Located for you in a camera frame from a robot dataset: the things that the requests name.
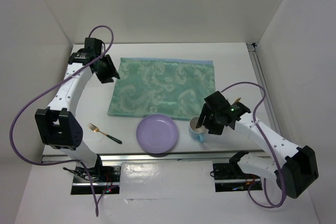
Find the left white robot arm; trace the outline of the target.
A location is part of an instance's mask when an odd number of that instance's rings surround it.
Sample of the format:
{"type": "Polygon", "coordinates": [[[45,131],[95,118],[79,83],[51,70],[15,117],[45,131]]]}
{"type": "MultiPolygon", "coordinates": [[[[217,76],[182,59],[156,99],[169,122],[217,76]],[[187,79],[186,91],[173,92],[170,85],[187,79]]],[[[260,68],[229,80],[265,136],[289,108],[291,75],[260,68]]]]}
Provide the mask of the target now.
{"type": "Polygon", "coordinates": [[[91,151],[84,142],[83,129],[76,120],[76,109],[82,92],[93,74],[101,83],[113,82],[113,78],[120,77],[109,55],[103,56],[77,73],[81,67],[94,59],[93,54],[72,53],[64,77],[66,82],[60,86],[45,109],[36,111],[35,120],[42,142],[63,152],[71,159],[83,162],[79,165],[81,172],[96,182],[103,177],[102,161],[100,156],[91,151]]]}

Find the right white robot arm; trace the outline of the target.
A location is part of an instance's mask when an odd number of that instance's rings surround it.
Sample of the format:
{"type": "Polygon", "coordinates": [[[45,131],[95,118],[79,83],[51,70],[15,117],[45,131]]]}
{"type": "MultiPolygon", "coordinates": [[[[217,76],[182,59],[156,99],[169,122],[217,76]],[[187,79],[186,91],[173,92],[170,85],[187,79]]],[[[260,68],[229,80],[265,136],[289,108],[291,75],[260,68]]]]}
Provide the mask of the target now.
{"type": "Polygon", "coordinates": [[[286,196],[296,199],[319,177],[312,148],[300,147],[279,135],[240,102],[219,106],[205,103],[196,126],[206,128],[213,135],[221,135],[229,127],[255,142],[271,157],[264,159],[249,151],[239,151],[229,160],[229,172],[235,178],[253,174],[270,179],[286,196]]]}

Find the teal patterned satin cloth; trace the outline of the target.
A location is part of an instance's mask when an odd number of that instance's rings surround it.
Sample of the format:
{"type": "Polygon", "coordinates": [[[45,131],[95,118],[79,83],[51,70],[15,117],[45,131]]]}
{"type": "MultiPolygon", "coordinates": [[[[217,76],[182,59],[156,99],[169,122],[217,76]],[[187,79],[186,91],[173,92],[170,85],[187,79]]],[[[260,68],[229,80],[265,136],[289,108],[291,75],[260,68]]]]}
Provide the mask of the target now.
{"type": "Polygon", "coordinates": [[[216,90],[212,61],[121,58],[118,72],[108,116],[188,121],[216,90]]]}

